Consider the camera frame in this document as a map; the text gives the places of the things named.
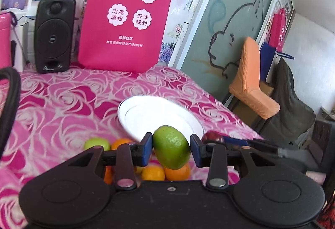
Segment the white plate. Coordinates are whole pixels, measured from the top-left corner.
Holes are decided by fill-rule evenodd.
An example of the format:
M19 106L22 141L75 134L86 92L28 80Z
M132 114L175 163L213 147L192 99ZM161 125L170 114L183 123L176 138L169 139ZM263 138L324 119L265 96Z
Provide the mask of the white plate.
M187 140L192 134L204 135L202 124L192 112L163 97L129 97L119 104L117 117L125 132L137 141L163 125L177 129Z

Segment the orange fruit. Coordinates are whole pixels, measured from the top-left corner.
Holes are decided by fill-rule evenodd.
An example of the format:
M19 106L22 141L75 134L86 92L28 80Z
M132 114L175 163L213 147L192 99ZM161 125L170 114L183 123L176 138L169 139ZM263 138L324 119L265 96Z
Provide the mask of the orange fruit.
M169 181L186 181L190 177L190 165L186 163L180 169L164 168L165 178Z
M104 171L104 182L111 185L113 182L113 168L112 166L106 166Z
M141 179L144 181L164 181L165 171L161 166L148 165L141 172Z
M129 143L133 143L133 140L128 139L128 138L120 138L115 140L112 144L111 144L111 150L117 150L117 148L122 145L122 144L129 144Z

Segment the blue bag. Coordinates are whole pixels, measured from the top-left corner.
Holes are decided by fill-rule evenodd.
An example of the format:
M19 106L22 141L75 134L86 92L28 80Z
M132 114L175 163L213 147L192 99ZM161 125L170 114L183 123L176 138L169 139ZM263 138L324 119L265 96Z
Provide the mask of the blue bag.
M286 59L292 59L295 58L287 53L279 52L276 50L276 48L271 47L268 43L264 42L260 48L260 57L261 57L261 68L260 68L260 79L261 81L265 82L267 75L269 73L270 67L273 62L273 58L282 57Z

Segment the pink tote bag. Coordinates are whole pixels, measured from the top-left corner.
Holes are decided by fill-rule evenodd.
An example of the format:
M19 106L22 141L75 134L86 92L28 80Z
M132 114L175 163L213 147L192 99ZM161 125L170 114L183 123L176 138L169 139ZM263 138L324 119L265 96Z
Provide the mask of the pink tote bag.
M171 0L88 0L78 61L88 69L142 73L158 62Z

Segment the pink thermos bottle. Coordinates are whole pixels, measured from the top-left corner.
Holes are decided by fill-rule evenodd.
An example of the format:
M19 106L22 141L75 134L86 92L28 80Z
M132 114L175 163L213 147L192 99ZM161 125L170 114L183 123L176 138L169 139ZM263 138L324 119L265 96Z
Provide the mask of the pink thermos bottle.
M0 15L0 68L12 66L11 60L11 14L9 12Z

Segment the dark grey covered chair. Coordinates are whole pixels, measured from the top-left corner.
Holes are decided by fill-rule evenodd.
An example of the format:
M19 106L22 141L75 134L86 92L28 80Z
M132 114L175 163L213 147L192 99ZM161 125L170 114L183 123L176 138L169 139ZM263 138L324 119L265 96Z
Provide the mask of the dark grey covered chair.
M271 98L280 105L269 119L257 118L252 125L261 137L280 147L297 147L313 126L316 115L295 93L294 77L282 58L274 69Z

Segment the green apple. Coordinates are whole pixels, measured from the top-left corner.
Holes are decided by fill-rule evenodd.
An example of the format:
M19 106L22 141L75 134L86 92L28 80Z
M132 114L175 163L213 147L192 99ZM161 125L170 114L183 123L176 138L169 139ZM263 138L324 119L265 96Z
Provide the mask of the green apple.
M153 134L153 149L160 164L168 169L182 168L190 158L190 146L177 129L164 125Z
M102 146L105 151L110 150L110 143L105 138L93 137L85 141L84 150L87 150L94 146Z

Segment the orange covered chair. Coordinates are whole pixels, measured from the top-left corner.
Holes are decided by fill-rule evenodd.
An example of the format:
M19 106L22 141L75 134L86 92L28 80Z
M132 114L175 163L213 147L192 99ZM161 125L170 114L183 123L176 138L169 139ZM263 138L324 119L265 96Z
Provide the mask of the orange covered chair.
M276 115L280 105L260 89L261 56L257 42L246 37L239 67L229 92L263 119Z

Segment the black speaker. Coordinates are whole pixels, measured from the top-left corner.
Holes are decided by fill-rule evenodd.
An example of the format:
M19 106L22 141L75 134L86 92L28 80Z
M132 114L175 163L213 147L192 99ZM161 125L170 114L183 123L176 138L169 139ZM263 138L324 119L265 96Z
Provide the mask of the black speaker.
M69 69L76 0L41 0L38 4L34 56L40 74Z

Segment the pink rose tablecloth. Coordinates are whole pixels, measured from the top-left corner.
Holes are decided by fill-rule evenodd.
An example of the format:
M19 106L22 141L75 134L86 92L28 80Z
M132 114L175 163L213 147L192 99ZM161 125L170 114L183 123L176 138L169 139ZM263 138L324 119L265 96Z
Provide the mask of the pink rose tablecloth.
M100 137L126 137L117 118L121 101L152 95L191 111L205 131L254 139L258 134L183 72L154 66L142 74L83 69L40 75L34 66L21 73L21 100L1 159L1 228L23 228L18 204L22 186L83 150Z

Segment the dark red plum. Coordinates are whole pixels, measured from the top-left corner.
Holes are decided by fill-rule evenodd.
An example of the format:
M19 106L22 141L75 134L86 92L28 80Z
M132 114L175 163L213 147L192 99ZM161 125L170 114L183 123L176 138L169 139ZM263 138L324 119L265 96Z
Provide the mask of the dark red plum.
M224 143L224 137L221 133L216 131L208 131L202 136L202 142L207 143Z

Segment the small pink hanging bag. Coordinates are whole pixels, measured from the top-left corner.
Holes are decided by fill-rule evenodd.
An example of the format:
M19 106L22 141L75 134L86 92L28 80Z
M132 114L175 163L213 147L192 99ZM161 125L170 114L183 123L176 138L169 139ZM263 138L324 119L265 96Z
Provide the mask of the small pink hanging bag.
M276 48L276 51L281 52L283 48L283 40L286 29L286 13L285 9L281 8L278 13L274 14L269 45Z

